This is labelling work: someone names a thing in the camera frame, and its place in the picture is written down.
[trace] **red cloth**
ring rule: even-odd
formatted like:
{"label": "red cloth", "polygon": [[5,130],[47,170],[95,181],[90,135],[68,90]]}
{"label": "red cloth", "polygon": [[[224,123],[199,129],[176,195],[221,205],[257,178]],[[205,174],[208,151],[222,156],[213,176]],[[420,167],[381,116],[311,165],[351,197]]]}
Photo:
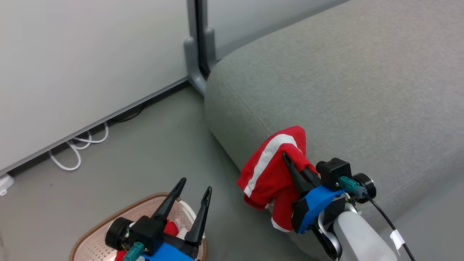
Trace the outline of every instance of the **red cloth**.
{"label": "red cloth", "polygon": [[174,222],[168,220],[168,223],[166,224],[166,227],[164,228],[164,232],[166,234],[177,236],[179,233],[179,229],[177,228],[177,225]]}
{"label": "red cloth", "polygon": [[244,200],[257,209],[265,209],[274,202],[272,225],[290,232],[293,230],[291,205],[298,199],[298,193],[285,164],[284,152],[295,162],[298,171],[308,167],[317,173],[306,158],[304,129],[293,126],[266,139],[243,167],[237,185],[245,193]]}
{"label": "red cloth", "polygon": [[115,261],[123,261],[124,260],[124,256],[126,255],[126,251],[124,250],[120,250],[116,253],[116,257],[115,257]]}

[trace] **black cable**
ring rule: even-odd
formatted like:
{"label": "black cable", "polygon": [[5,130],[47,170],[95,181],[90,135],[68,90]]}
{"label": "black cable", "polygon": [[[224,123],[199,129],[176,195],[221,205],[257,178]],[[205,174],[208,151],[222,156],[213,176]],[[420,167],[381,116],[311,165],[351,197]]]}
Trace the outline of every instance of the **black cable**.
{"label": "black cable", "polygon": [[[385,220],[387,221],[387,223],[390,225],[390,227],[393,229],[393,230],[396,230],[396,227],[395,225],[393,225],[393,223],[390,221],[390,219],[388,218],[388,216],[385,214],[385,212],[383,212],[383,210],[377,205],[377,203],[374,201],[374,199],[372,199],[366,192],[362,193],[363,196],[366,197],[366,199],[368,199],[373,205],[374,207],[380,212],[380,214],[382,214],[383,218],[385,218]],[[409,248],[407,247],[406,243],[403,243],[403,247],[405,248],[406,250],[406,253],[408,254],[409,258],[412,260],[412,261],[415,261],[414,257],[412,256],[412,253],[411,251],[409,250]]]}
{"label": "black cable", "polygon": [[143,111],[143,109],[145,109],[146,106],[147,106],[147,102],[143,103],[142,106],[140,107],[139,111],[138,111],[136,114],[130,116],[129,118],[120,119],[120,120],[118,120],[118,119],[111,119],[110,121],[111,121],[111,122],[116,122],[116,123],[121,123],[121,122],[129,121],[129,120],[131,120],[131,119],[133,119],[133,118],[139,116],[139,114]]}

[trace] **white partition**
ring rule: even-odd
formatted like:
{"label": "white partition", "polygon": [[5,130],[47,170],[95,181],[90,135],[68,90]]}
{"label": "white partition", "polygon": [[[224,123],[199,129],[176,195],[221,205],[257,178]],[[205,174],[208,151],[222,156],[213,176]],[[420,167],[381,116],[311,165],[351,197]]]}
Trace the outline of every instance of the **white partition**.
{"label": "white partition", "polygon": [[216,56],[223,58],[264,35],[347,0],[206,0]]}
{"label": "white partition", "polygon": [[187,76],[186,0],[3,0],[0,34],[0,173]]}

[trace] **gray fabric upholstery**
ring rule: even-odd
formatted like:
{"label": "gray fabric upholstery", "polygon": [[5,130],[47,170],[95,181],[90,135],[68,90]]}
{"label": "gray fabric upholstery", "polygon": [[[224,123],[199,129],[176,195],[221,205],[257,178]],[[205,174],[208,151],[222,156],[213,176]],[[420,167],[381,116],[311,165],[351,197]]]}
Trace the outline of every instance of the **gray fabric upholstery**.
{"label": "gray fabric upholstery", "polygon": [[[208,125],[240,168],[270,134],[300,125],[309,160],[370,175],[396,218],[464,166],[463,14],[462,0],[351,0],[267,35],[214,67]],[[310,233],[289,235],[324,257]]]}

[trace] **basket rim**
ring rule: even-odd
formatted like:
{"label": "basket rim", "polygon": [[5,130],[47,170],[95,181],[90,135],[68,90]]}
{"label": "basket rim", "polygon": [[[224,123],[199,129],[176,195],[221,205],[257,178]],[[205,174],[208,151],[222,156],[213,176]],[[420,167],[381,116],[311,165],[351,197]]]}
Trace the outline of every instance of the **basket rim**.
{"label": "basket rim", "polygon": [[[106,224],[108,224],[109,222],[111,222],[112,220],[116,219],[117,217],[119,217],[122,213],[126,212],[126,211],[129,211],[139,205],[142,205],[143,203],[145,202],[148,202],[152,199],[155,199],[157,197],[167,197],[169,195],[168,192],[161,192],[161,193],[155,193],[155,194],[152,194],[150,196],[147,196],[121,210],[119,210],[118,212],[116,212],[115,214],[111,215],[110,217],[108,217],[107,219],[103,220],[102,222],[100,222],[98,225],[94,226],[91,230],[87,231],[83,236],[81,236],[79,238],[79,240],[76,242],[76,244],[74,244],[74,246],[72,247],[72,250],[71,250],[71,255],[69,256],[69,261],[74,261],[74,257],[76,256],[76,251],[77,249],[80,247],[80,245],[83,243],[83,241],[85,239],[87,239],[91,234],[95,233],[97,230],[101,229],[102,227],[104,227]],[[179,197],[177,198],[177,201],[180,202],[182,201],[182,199]],[[203,260],[200,260],[200,261],[206,261],[206,258],[208,256],[208,244],[206,242],[206,238],[203,238],[203,242],[202,242],[202,245],[203,245]]]}

